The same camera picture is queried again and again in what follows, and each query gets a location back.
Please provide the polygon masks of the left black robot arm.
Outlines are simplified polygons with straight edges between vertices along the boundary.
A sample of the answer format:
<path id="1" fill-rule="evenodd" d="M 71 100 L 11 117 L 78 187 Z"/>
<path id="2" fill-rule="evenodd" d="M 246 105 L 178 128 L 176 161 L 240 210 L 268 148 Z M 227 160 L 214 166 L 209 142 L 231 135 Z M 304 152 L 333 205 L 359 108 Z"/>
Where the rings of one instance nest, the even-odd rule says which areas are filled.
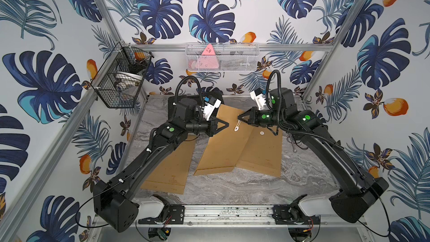
<path id="1" fill-rule="evenodd" d="M 216 117 L 223 104 L 223 93 L 205 93 L 200 85 L 194 96 L 181 96 L 181 86 L 194 76 L 182 78 L 169 99 L 171 113 L 165 123 L 151 130 L 147 147 L 119 174 L 107 183 L 99 181 L 93 192 L 95 214 L 107 225 L 122 233 L 139 220 L 164 224 L 169 219 L 170 204 L 164 198 L 151 196 L 146 201 L 134 200 L 138 189 L 150 174 L 193 134 L 212 137 L 229 124 Z"/>

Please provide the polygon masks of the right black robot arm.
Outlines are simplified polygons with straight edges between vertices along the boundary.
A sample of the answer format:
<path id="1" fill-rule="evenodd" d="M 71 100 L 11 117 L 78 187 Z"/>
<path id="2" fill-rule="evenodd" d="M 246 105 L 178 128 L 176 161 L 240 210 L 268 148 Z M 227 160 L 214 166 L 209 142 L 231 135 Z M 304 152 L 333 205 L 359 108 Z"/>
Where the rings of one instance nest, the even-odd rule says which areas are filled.
<path id="1" fill-rule="evenodd" d="M 281 73 L 273 71 L 267 80 L 277 81 L 274 90 L 252 92 L 256 106 L 238 115 L 238 120 L 253 127 L 271 130 L 274 135 L 288 133 L 308 147 L 334 176 L 338 190 L 320 196 L 302 195 L 291 204 L 291 215 L 337 215 L 344 221 L 359 222 L 365 212 L 388 189 L 384 178 L 374 178 L 358 166 L 331 136 L 326 125 L 310 110 L 299 111 L 292 90 L 283 88 Z"/>

